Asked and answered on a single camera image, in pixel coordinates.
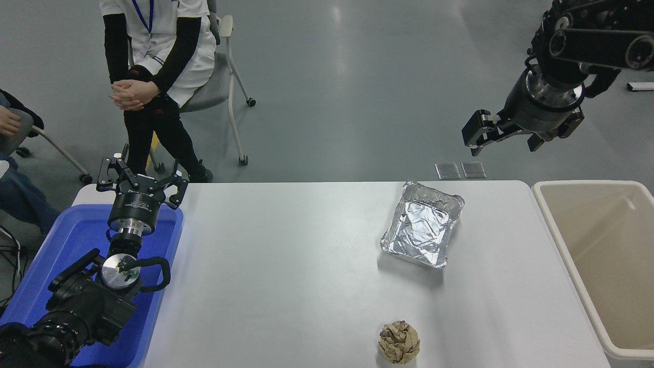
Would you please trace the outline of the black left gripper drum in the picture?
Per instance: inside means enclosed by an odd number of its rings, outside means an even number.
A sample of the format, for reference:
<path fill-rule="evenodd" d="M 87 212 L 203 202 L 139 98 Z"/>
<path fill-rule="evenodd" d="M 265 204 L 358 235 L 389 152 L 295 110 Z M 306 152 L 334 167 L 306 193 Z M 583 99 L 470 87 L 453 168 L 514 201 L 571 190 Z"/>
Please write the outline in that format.
<path fill-rule="evenodd" d="M 140 192 L 126 192 L 116 196 L 110 215 L 108 226 L 121 228 L 127 220 L 138 220 L 145 224 L 145 228 L 156 228 L 159 210 L 162 202 L 154 196 Z"/>

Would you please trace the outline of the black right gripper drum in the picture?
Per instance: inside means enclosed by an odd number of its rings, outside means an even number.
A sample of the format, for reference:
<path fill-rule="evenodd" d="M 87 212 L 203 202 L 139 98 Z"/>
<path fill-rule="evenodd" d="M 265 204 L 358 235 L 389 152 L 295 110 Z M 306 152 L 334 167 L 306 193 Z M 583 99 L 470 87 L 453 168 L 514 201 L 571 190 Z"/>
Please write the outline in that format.
<path fill-rule="evenodd" d="M 584 84 L 562 89 L 542 77 L 519 77 L 504 105 L 504 119 L 514 132 L 548 132 L 575 109 L 581 109 Z"/>

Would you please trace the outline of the person's right hand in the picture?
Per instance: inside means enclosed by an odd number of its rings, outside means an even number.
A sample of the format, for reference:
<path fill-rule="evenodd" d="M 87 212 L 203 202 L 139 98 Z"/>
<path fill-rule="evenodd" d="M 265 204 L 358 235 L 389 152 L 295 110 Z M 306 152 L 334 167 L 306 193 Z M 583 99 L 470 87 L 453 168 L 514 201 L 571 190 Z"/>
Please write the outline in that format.
<path fill-rule="evenodd" d="M 109 97 L 123 111 L 140 111 L 145 106 L 142 97 L 146 86 L 147 83 L 142 81 L 116 81 L 111 85 Z"/>

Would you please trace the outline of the person's left hand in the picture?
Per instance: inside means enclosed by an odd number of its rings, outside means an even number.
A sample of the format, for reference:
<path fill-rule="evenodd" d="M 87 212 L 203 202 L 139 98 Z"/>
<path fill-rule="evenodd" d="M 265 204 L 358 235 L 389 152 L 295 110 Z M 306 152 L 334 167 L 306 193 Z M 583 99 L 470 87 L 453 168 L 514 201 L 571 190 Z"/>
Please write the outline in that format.
<path fill-rule="evenodd" d="M 15 137 L 21 128 L 21 117 L 8 108 L 0 107 L 0 133 L 3 136 Z"/>
<path fill-rule="evenodd" d="M 153 81 L 135 81 L 131 87 L 134 98 L 144 106 L 159 95 L 160 90 Z"/>

